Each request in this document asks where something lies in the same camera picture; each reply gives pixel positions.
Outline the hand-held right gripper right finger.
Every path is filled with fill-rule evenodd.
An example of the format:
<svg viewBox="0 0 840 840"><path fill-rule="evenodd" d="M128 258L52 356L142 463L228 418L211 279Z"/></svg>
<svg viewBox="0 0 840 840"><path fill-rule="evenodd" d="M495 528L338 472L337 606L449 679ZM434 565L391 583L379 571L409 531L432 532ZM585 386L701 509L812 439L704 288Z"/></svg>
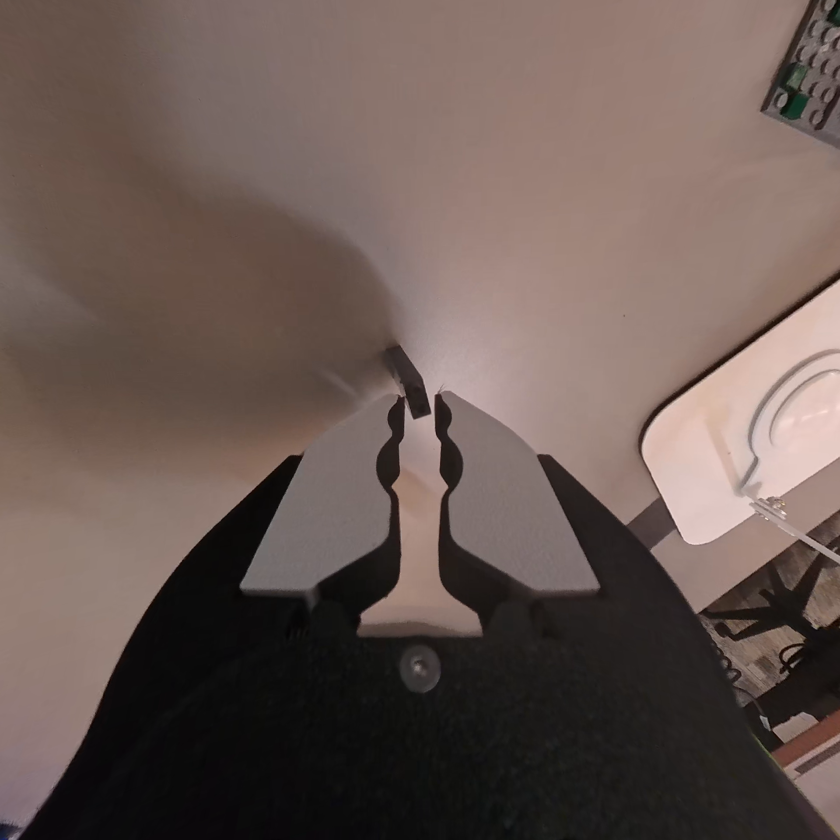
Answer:
<svg viewBox="0 0 840 840"><path fill-rule="evenodd" d="M435 395L438 576L458 603L492 616L509 601L594 596L599 583L534 451L452 392Z"/></svg>

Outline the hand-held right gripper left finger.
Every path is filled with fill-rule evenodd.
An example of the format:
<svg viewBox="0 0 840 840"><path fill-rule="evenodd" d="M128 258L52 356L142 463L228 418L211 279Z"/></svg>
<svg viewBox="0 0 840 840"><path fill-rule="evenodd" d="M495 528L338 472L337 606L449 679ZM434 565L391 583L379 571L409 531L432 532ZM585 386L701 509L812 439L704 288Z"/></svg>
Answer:
<svg viewBox="0 0 840 840"><path fill-rule="evenodd" d="M399 576L398 502L404 399L385 395L302 453L239 583L247 596L321 601L359 616Z"/></svg>

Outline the long grey toy brick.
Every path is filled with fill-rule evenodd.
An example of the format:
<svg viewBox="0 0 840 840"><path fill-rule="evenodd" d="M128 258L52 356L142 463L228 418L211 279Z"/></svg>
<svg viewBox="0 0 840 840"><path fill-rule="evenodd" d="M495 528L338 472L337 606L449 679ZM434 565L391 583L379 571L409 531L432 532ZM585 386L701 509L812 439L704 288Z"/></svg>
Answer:
<svg viewBox="0 0 840 840"><path fill-rule="evenodd" d="M412 419L422 419L431 415L431 406L425 385L418 369L409 361L399 345L384 351L384 362L394 382L399 386L405 405Z"/></svg>

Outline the black star chair base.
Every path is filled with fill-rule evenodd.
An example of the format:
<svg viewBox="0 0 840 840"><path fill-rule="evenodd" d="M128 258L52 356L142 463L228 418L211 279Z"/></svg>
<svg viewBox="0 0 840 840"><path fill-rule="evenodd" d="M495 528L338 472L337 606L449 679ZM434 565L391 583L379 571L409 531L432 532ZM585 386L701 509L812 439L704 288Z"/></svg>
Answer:
<svg viewBox="0 0 840 840"><path fill-rule="evenodd" d="M784 552L699 612L758 731L838 711L838 566Z"/></svg>

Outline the grey studded baseplate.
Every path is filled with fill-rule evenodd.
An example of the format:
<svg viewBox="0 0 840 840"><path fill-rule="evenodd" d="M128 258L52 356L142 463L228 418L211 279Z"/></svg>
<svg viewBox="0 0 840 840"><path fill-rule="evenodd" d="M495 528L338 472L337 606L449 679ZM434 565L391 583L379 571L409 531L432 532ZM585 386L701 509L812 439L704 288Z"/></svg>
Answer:
<svg viewBox="0 0 840 840"><path fill-rule="evenodd" d="M759 112L838 151L838 2L808 2Z"/></svg>

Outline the grey desk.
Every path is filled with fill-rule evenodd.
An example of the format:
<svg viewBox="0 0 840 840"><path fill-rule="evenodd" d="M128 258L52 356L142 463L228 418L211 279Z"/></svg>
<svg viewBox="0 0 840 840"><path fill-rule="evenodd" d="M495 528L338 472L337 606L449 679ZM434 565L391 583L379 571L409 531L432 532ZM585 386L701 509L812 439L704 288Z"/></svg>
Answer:
<svg viewBox="0 0 840 840"><path fill-rule="evenodd" d="M399 343L624 522L655 408L838 272L805 2L1 2L1 819Z"/></svg>

